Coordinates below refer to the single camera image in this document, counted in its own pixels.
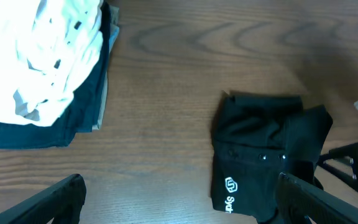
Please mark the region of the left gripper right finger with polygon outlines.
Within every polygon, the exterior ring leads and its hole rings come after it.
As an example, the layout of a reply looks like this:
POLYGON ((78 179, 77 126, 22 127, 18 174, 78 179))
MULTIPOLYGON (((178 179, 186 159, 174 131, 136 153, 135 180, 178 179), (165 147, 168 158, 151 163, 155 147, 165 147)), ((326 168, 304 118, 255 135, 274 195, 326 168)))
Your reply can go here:
POLYGON ((285 223, 358 224, 358 208, 285 172, 275 199, 285 223))

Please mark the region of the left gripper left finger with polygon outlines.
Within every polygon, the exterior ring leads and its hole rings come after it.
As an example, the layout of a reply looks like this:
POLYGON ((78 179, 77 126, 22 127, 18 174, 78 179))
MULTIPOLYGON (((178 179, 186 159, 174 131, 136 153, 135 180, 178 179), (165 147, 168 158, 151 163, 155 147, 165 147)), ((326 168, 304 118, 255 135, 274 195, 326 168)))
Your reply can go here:
POLYGON ((72 174, 0 213, 0 224, 78 224, 86 198, 80 174, 72 174))

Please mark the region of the black hydrogen t-shirt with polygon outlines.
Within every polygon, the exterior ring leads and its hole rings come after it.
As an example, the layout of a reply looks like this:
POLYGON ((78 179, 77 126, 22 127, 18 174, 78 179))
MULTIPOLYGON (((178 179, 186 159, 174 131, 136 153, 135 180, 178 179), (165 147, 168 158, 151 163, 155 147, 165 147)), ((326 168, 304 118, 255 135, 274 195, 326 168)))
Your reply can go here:
POLYGON ((315 184, 314 171, 333 119, 300 96, 226 95, 211 131, 215 210, 281 223, 275 188, 281 172, 315 184))

